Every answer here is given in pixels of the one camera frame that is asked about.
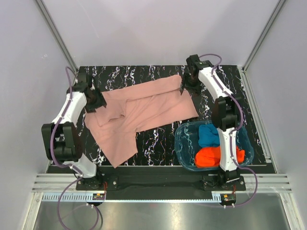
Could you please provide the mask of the pink t shirt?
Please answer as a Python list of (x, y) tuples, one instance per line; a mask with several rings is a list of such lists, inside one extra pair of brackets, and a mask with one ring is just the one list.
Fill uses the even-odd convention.
[(173, 75), (103, 92), (107, 106), (85, 114), (86, 127), (114, 168), (138, 152), (138, 132), (199, 116), (180, 86), (181, 76)]

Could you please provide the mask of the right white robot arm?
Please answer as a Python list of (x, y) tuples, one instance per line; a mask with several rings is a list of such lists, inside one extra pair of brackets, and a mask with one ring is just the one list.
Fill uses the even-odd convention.
[(200, 93), (203, 84), (212, 98), (212, 124), (217, 128), (221, 158), (217, 183), (224, 190), (230, 189), (240, 179), (239, 164), (236, 156), (236, 132), (243, 125), (243, 112), (238, 98), (228, 89), (217, 76), (216, 68), (221, 61), (213, 65), (210, 61), (201, 61), (197, 54), (186, 59), (188, 72), (181, 77), (180, 93), (186, 89)]

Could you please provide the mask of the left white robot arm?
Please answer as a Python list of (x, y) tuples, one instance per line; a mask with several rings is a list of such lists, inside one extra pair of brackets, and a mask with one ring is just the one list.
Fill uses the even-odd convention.
[(95, 113), (98, 108), (106, 106), (93, 76), (80, 73), (76, 82), (69, 86), (59, 114), (51, 123), (41, 127), (47, 158), (58, 167), (69, 167), (86, 178), (87, 184), (94, 190), (103, 186), (103, 177), (97, 174), (97, 166), (83, 153), (76, 126), (83, 110)]

